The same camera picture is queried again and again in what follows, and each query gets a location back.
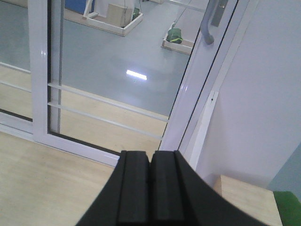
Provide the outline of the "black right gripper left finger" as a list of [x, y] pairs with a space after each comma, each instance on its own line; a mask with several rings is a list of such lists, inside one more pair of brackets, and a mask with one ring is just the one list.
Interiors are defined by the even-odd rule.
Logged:
[[122, 151], [117, 165], [79, 226], [147, 226], [149, 160], [143, 151]]

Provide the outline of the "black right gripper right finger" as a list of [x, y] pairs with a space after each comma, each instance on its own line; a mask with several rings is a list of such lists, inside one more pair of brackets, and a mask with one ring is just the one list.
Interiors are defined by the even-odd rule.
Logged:
[[152, 226], [263, 225], [215, 192], [179, 151], [156, 151], [150, 169]]

